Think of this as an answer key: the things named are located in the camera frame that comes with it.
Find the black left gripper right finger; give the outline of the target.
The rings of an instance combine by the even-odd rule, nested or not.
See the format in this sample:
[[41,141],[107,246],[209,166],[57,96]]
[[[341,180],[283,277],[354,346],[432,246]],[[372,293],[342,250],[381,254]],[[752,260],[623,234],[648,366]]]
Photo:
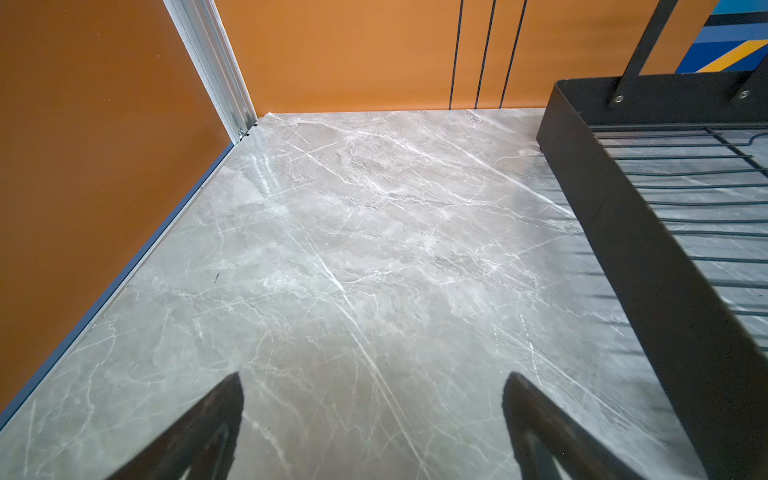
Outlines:
[[641,476],[524,375],[505,382],[502,410],[523,479],[639,479]]

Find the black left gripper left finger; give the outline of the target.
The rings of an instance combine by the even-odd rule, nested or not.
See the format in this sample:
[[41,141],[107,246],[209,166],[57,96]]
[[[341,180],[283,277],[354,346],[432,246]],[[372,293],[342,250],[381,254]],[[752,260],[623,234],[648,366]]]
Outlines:
[[225,479],[244,408],[240,376],[226,376],[112,479]]

